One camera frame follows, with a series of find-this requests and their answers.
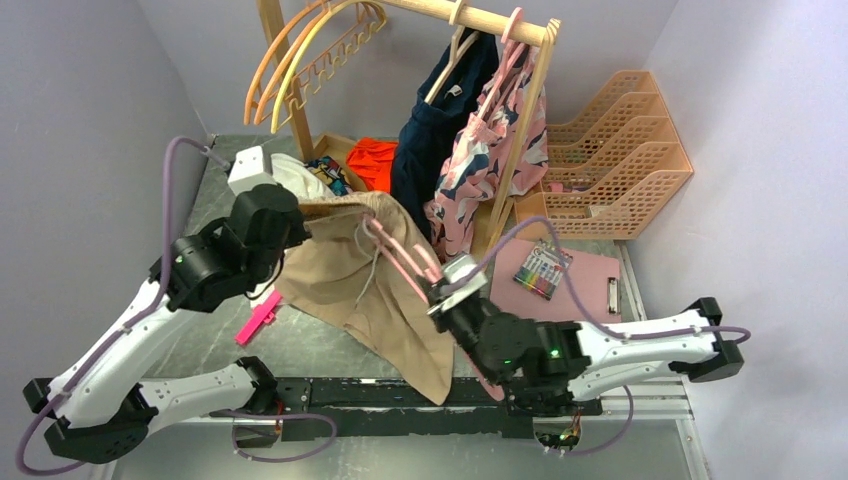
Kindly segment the pink notched hanger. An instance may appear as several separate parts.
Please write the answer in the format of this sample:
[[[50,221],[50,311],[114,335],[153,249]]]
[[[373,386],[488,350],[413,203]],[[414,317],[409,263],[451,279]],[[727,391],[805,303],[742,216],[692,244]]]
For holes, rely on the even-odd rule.
[[[363,216],[361,231],[372,240],[380,254],[392,263],[415,293],[427,304],[428,299],[424,287],[434,285],[443,279],[441,265],[434,260],[434,257],[419,244],[413,247],[416,256],[411,255],[371,215]]]

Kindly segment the pink hanger with garment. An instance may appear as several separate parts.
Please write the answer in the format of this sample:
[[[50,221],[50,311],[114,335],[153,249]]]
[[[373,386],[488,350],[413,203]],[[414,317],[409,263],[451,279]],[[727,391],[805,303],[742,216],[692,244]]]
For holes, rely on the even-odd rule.
[[[522,58],[528,45],[513,38],[516,26],[524,19],[524,9],[516,7],[511,13],[504,31],[501,35],[501,43],[504,46],[502,58],[491,82],[486,97],[477,111],[477,117],[483,122],[488,122],[497,108],[505,102],[506,87],[509,85],[513,69],[518,60]]]

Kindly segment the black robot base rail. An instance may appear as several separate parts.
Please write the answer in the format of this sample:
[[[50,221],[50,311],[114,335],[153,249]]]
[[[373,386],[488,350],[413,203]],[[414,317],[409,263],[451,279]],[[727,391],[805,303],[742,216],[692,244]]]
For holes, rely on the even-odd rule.
[[[539,397],[509,393],[496,401],[474,377],[455,377],[445,402],[436,405],[400,379],[273,377],[255,356],[241,357],[236,365],[258,385],[242,411],[282,415],[283,441],[312,440],[333,431],[340,437],[497,434],[531,439],[537,418],[602,413],[599,400],[566,404],[557,399],[544,406]],[[296,414],[326,416],[336,428],[322,420],[292,420]]]

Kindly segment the beige drawstring shorts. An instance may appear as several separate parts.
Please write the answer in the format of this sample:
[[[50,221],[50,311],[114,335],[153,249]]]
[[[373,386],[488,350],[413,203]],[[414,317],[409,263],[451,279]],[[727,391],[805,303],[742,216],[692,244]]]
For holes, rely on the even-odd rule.
[[[429,243],[385,192],[305,200],[311,237],[286,251],[275,288],[291,305],[345,330],[441,405],[452,385],[454,342],[437,332],[421,296],[375,245],[372,217],[407,251]]]

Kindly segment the colourful patterned garment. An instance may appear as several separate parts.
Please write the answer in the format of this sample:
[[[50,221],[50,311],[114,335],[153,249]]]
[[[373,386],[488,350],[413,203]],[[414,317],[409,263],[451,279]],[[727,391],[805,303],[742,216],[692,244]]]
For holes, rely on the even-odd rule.
[[[341,165],[330,156],[309,161],[306,168],[336,196],[352,194],[355,189]]]

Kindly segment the white garment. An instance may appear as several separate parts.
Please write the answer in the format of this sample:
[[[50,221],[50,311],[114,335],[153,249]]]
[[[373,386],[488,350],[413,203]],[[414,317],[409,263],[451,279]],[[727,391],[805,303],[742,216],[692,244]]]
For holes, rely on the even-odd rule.
[[[300,160],[284,153],[270,156],[272,177],[300,200],[332,198],[330,187],[313,174]]]

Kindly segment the navy blue hanging garment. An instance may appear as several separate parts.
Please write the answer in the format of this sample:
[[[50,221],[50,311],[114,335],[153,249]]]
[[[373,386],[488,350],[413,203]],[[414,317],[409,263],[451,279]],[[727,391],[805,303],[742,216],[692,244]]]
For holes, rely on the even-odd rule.
[[[454,140],[477,109],[483,86],[499,65],[495,36],[478,34],[448,75],[435,100],[426,97],[448,64],[446,49],[417,91],[410,118],[400,130],[390,174],[390,194],[428,238],[431,226],[424,205],[433,200],[443,162],[452,155]]]

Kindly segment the peach mesh file organizer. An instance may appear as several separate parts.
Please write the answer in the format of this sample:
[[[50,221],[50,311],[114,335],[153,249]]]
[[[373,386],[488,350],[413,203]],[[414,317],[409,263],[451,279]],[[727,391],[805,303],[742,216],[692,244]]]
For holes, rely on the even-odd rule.
[[[513,212],[547,217],[564,239],[634,240],[694,174],[646,70],[615,73],[574,120],[549,125],[548,155]]]

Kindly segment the pink shark print garment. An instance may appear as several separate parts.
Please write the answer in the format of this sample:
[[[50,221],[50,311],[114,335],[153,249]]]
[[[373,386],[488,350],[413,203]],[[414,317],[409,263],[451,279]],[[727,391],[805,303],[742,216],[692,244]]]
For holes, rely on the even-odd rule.
[[[513,69],[505,102],[488,122],[477,111],[490,88],[483,86],[477,109],[455,137],[452,155],[445,160],[432,201],[424,205],[431,226],[431,244],[442,261],[470,251],[474,217],[480,204],[495,198],[519,123],[528,119],[526,138],[509,185],[510,196],[521,196],[536,186],[548,170],[546,93],[533,97],[533,79],[539,49],[528,46]]]

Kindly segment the orange mesh garment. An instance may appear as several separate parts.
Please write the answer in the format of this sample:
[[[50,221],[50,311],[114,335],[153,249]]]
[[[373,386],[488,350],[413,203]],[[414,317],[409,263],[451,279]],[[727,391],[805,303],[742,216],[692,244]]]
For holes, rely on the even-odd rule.
[[[347,166],[363,181],[368,191],[389,193],[397,146],[397,141],[364,137],[347,154]]]

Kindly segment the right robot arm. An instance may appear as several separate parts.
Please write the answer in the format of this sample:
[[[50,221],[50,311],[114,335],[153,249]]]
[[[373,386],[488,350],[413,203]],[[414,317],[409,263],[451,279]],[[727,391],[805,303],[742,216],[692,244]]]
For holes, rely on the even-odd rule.
[[[483,380],[503,389],[510,408],[535,416],[566,415],[609,390],[657,377],[732,377],[750,336],[720,323],[712,297],[674,316],[620,324],[520,318],[478,295],[444,301],[428,314]]]

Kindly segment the peach notched hanger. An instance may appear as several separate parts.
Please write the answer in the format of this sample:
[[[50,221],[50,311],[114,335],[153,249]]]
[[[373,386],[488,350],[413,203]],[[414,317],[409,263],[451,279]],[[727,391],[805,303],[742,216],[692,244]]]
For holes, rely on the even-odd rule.
[[[323,7],[321,13],[317,17],[329,10],[334,4],[338,4],[340,2],[331,3],[328,6]],[[307,50],[305,56],[301,60],[298,67],[297,77],[294,79],[294,82],[292,84],[292,88],[298,88],[298,91],[294,92],[293,90],[290,90],[287,99],[284,101],[283,106],[280,109],[281,120],[285,122],[284,125],[288,124],[291,121],[292,115],[283,114],[283,108],[305,106],[305,104],[308,103],[309,99],[317,95],[323,88],[324,84],[336,75],[336,71],[339,68],[345,66],[348,63],[349,59],[355,54],[357,54],[361,47],[366,45],[375,34],[379,33],[388,22],[388,17],[384,7],[376,1],[358,1],[358,4],[347,7],[338,15],[330,19],[329,22],[335,19],[337,16],[345,13],[352,13],[354,15],[353,25],[349,27],[343,34],[341,34],[336,40],[334,40],[321,53],[317,54],[314,59],[307,62],[305,60],[305,56],[309,52],[312,43],[314,43],[316,37],[318,36],[317,35],[309,46],[309,49]],[[306,33],[306,28],[308,26],[306,26],[301,32],[301,34],[299,34],[298,36],[301,41],[301,35]],[[296,48],[297,46],[292,47],[289,49],[288,52],[286,52],[286,54],[284,55],[286,59],[284,65],[281,67],[277,67],[271,74],[271,86],[273,88],[272,92],[263,96],[266,105],[270,108],[270,112],[265,115],[265,117],[270,120],[270,127],[272,107],[277,96],[280,82],[285,74],[289,62],[292,59],[293,54],[295,53]]]

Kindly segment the marker pen set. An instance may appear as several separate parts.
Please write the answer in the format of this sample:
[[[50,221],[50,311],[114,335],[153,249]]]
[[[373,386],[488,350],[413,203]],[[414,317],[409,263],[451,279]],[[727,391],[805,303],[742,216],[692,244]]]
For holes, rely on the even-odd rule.
[[[564,249],[557,250],[550,242],[538,241],[513,275],[513,281],[550,301],[572,263],[573,256]]]

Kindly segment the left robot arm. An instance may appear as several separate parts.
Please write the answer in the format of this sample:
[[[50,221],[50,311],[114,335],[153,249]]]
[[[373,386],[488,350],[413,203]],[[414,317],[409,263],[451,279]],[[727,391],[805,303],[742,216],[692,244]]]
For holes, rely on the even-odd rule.
[[[182,379],[148,381],[145,373],[191,324],[269,280],[285,250],[308,238],[297,197],[279,184],[261,184],[240,193],[228,216],[175,240],[126,311],[77,363],[26,385],[50,451],[105,464],[193,417],[273,411],[278,383],[255,356]]]

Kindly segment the wooden clothes rack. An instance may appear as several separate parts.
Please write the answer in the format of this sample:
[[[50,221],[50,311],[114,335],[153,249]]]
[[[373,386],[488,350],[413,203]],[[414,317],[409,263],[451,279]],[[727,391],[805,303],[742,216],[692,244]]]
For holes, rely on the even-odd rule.
[[[243,121],[290,125],[301,152],[313,158],[303,109],[338,67],[387,23],[384,1],[312,1],[283,21],[276,1],[257,4],[268,48],[245,96]],[[447,22],[456,31],[448,62],[425,96],[432,102],[450,72],[482,33],[499,36],[497,70],[484,86],[467,124],[446,157],[434,199],[425,205],[432,242],[444,259],[493,250],[513,198],[537,186],[547,170],[548,129],[544,82],[561,20],[546,25],[465,1],[397,1],[395,7]]]

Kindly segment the cream hanger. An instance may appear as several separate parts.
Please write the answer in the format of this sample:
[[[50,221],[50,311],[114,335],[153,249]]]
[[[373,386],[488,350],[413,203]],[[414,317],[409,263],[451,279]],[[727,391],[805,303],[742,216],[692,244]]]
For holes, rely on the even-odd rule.
[[[456,68],[461,58],[476,42],[480,35],[480,32],[477,30],[471,30],[469,34],[465,34],[465,31],[466,28],[464,26],[459,26],[453,33],[448,48],[447,63],[425,96],[425,103],[432,104],[434,102],[434,100],[438,97],[439,92],[446,84],[451,72]]]

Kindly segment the yellow hanger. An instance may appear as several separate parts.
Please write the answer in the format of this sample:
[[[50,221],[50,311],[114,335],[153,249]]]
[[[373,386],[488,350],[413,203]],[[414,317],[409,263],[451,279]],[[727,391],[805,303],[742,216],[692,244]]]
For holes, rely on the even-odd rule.
[[[270,127],[270,132],[272,134],[276,134],[280,127],[285,124],[285,122],[281,120],[280,109],[282,108],[284,101],[287,99],[289,91],[298,91],[298,88],[292,88],[292,84],[294,82],[294,79],[297,77],[299,64],[305,56],[314,38],[318,35],[324,25],[329,22],[330,19],[338,15],[347,7],[355,4],[358,4],[358,1],[346,0],[338,4],[334,4],[325,13],[322,13],[315,20],[312,20],[309,26],[306,28],[306,33],[301,35],[302,41],[297,45],[295,53],[293,54],[292,59],[289,62],[289,65],[287,66],[285,74],[280,82],[274,105],[272,107]]]

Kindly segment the pink clothes clip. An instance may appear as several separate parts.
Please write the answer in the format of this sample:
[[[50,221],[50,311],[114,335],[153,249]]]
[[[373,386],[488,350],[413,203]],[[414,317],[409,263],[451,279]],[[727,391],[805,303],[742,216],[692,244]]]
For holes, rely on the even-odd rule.
[[[281,294],[274,290],[263,302],[254,307],[251,316],[234,337],[236,344],[246,346],[264,325],[272,323],[276,318],[276,310],[282,305],[282,300]]]

